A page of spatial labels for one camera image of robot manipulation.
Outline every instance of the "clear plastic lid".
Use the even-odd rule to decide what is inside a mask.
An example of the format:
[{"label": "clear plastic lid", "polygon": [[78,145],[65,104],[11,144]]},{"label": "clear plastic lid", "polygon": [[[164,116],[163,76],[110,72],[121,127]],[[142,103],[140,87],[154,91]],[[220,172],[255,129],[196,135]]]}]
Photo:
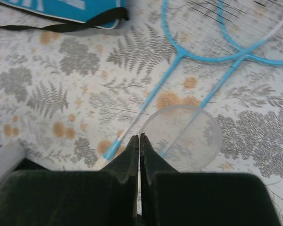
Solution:
[{"label": "clear plastic lid", "polygon": [[217,121],[190,105],[173,105],[155,112],[140,130],[154,150],[180,172],[195,172],[209,165],[222,144]]}]

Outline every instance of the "fabric surface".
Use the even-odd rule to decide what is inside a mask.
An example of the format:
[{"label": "fabric surface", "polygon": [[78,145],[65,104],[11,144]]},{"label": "fabric surface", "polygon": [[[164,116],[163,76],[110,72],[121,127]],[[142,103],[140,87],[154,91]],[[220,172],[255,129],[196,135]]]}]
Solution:
[{"label": "fabric surface", "polygon": [[[161,28],[161,1],[129,5],[131,20],[113,31],[0,30],[0,144],[19,140],[51,170],[92,170],[175,56]],[[51,24],[0,6],[0,24],[11,21]],[[151,114],[198,105],[228,68],[183,60],[119,153]],[[204,171],[258,175],[283,224],[283,68],[243,63],[205,110],[221,125],[223,146]]]}]

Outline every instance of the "blue badminton racket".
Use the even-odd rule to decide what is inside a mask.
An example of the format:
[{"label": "blue badminton racket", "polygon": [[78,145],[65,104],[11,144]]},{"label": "blue badminton racket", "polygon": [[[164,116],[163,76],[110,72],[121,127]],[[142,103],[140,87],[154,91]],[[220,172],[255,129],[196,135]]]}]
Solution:
[{"label": "blue badminton racket", "polygon": [[[261,3],[252,0],[164,0],[162,25],[166,37],[177,50],[177,55],[129,127],[98,159],[95,169],[100,169],[114,158],[124,137],[184,57],[206,63],[235,60],[249,54],[273,37],[283,25],[283,12],[275,14],[277,11],[272,9],[278,3],[271,0],[268,2],[268,16],[256,18],[257,7],[261,6]],[[220,21],[215,19],[218,9],[222,10],[221,17],[231,27],[230,31],[239,36],[236,43],[243,46],[239,52],[236,52],[235,45],[224,38],[225,31],[220,29]]]},{"label": "blue badminton racket", "polygon": [[[273,8],[266,8],[266,5],[268,5],[270,2],[271,1],[265,1],[265,2],[261,1],[260,6],[263,12],[259,12],[260,14],[266,13],[267,10],[270,10],[269,13],[277,11],[283,14],[283,5],[281,4],[282,2],[274,1],[273,3],[275,5],[273,5]],[[238,45],[234,41],[234,39],[229,35],[226,21],[223,18],[223,7],[224,5],[222,4],[222,2],[220,2],[218,4],[218,9],[217,9],[217,20],[219,21],[219,27],[223,34],[223,37],[228,41],[228,43],[230,43],[238,51],[243,51],[244,48]],[[199,108],[202,109],[206,106],[209,100],[222,87],[222,85],[233,74],[233,72],[243,63],[243,61],[252,60],[270,66],[283,66],[283,23],[280,23],[280,25],[281,27],[278,28],[278,31],[277,33],[274,34],[274,37],[267,40],[266,43],[262,46],[262,50],[265,50],[266,55],[268,56],[262,57],[260,56],[262,55],[262,53],[259,54],[256,52],[241,56],[237,61],[234,62],[231,68],[223,75],[223,77],[213,88],[213,90],[204,98],[204,100],[199,105]],[[168,144],[168,146],[164,150],[159,152],[159,154],[162,157],[165,157],[167,151],[177,142],[178,138],[185,133],[185,130],[190,126],[190,124],[195,120],[196,117],[197,117],[197,113],[191,117],[191,120],[189,120],[189,122],[184,127],[182,127],[182,129],[178,132],[178,135]]]}]

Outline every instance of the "blue bag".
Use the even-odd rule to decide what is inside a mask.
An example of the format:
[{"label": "blue bag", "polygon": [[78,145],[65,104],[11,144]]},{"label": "blue bag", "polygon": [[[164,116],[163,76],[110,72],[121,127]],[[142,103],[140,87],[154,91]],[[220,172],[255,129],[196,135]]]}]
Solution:
[{"label": "blue bag", "polygon": [[125,0],[0,0],[1,5],[63,23],[43,28],[24,25],[6,25],[0,28],[52,32],[73,32],[90,27],[114,29],[121,19],[129,19],[125,3]]}]

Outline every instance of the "gray plastic object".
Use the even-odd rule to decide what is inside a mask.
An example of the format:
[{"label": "gray plastic object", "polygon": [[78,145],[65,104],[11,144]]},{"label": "gray plastic object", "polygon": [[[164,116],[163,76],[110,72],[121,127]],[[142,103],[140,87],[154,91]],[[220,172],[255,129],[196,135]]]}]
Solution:
[{"label": "gray plastic object", "polygon": [[10,142],[0,147],[0,183],[25,158],[25,149],[18,142]]},{"label": "gray plastic object", "polygon": [[202,170],[216,158],[222,144],[217,121],[208,112],[190,105],[173,105],[155,112],[144,123],[141,133],[180,172]]}]

